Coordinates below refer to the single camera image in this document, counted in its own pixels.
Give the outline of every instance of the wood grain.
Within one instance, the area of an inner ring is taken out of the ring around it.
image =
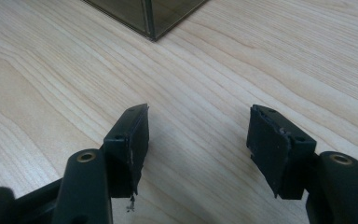
[[[82,1],[0,0],[0,186],[59,178],[142,103],[140,195],[116,223],[308,223],[250,160],[249,107],[358,159],[358,1],[211,0],[151,43]]]

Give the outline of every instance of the wooden table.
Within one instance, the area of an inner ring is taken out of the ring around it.
[[[79,0],[0,0],[0,186],[60,178],[142,103],[149,152],[116,223],[308,223],[307,195],[274,199],[250,160],[249,107],[358,159],[358,1],[211,0],[151,43]]]

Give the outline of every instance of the transparent box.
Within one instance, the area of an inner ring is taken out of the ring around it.
[[[156,41],[207,0],[84,0]]]

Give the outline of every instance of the glass box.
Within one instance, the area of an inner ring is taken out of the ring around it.
[[[84,0],[156,41],[207,0]]]

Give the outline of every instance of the screw hole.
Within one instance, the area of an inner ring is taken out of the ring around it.
[[[85,153],[80,154],[77,157],[77,161],[79,161],[79,162],[88,162],[88,161],[94,160],[95,157],[96,157],[95,153],[93,153],[93,152],[85,152]]]
[[[72,219],[71,224],[86,224],[89,221],[89,218],[86,216],[77,216]]]
[[[353,164],[353,161],[351,159],[349,159],[348,157],[346,156],[342,156],[342,155],[338,155],[338,154],[333,154],[330,156],[330,159],[339,163],[339,164],[342,164],[342,165],[351,165]]]

